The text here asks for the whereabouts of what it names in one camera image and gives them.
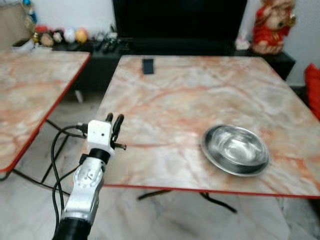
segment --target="metal bowl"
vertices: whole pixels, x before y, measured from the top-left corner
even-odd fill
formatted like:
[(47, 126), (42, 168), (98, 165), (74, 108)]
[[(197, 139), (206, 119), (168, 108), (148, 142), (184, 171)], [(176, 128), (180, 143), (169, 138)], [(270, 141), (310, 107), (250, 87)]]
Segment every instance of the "metal bowl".
[(231, 125), (209, 128), (201, 147), (218, 168), (237, 176), (257, 176), (270, 162), (267, 146), (253, 132)]

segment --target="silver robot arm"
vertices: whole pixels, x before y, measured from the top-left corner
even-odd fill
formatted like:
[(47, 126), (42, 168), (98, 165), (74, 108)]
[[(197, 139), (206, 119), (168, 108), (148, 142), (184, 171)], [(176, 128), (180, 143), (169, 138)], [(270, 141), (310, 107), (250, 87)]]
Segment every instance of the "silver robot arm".
[(112, 129), (112, 113), (106, 121), (92, 120), (87, 128), (90, 148), (73, 176), (73, 189), (61, 214), (54, 240), (86, 240), (94, 223), (99, 205), (99, 192), (104, 184), (104, 173), (109, 160), (115, 156), (115, 148), (126, 149), (115, 143), (124, 116), (120, 114)]

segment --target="white floor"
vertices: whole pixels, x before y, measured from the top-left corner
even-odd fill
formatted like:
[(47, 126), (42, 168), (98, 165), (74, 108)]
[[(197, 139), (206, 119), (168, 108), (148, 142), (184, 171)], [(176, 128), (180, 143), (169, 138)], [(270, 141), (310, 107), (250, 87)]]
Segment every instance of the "white floor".
[[(95, 117), (102, 95), (84, 95), (79, 104), (67, 96), (49, 117), (60, 126), (88, 122)], [(16, 169), (41, 180), (50, 164), (49, 150), (56, 131), (44, 125)], [(57, 160), (62, 175), (77, 165), (82, 141), (69, 138)], [(46, 182), (53, 185), (51, 173)], [(63, 189), (70, 192), (72, 177)], [(106, 188), (91, 229), (92, 240), (315, 240), (319, 220), (304, 199), (212, 194), (238, 210), (210, 203), (195, 192), (170, 192), (143, 201), (152, 190)], [(46, 240), (53, 236), (55, 215), (51, 191), (11, 174), (0, 183), (0, 239)]]

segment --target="marble table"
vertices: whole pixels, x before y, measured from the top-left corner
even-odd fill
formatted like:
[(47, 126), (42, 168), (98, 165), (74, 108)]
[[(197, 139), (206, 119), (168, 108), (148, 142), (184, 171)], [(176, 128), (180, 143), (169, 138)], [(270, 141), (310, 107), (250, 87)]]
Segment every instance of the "marble table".
[[(116, 149), (106, 186), (320, 198), (320, 124), (262, 58), (153, 56), (150, 75), (143, 58), (121, 58), (96, 115), (125, 115), (127, 150)], [(201, 137), (220, 124), (261, 136), (272, 157), (262, 175), (206, 159)]]
[(89, 57), (0, 52), (0, 173), (15, 167)]

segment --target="red cushion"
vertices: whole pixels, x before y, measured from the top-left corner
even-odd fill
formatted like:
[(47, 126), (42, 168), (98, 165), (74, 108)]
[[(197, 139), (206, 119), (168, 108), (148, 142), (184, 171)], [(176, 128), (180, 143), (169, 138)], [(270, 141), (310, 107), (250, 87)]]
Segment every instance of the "red cushion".
[(320, 120), (320, 70), (310, 64), (305, 69), (304, 76), (310, 109)]

